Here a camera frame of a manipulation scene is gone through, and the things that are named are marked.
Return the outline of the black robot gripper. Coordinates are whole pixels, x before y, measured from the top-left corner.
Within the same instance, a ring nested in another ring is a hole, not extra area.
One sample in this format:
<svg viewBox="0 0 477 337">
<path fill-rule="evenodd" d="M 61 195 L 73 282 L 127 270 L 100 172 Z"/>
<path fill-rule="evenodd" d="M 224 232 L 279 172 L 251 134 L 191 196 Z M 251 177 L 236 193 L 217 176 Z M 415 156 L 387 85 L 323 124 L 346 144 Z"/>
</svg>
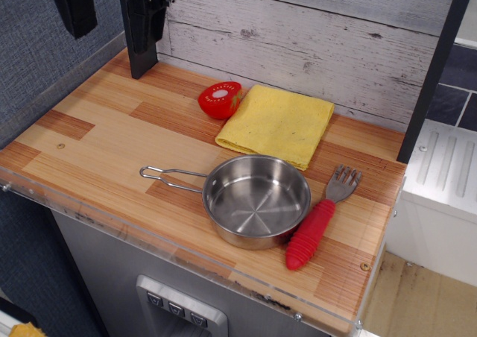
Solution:
<svg viewBox="0 0 477 337">
<path fill-rule="evenodd" d="M 80 39 L 97 25 L 94 0 L 54 0 L 66 30 Z M 134 52 L 146 52 L 163 36 L 166 8 L 174 0 L 121 0 L 124 29 Z"/>
</svg>

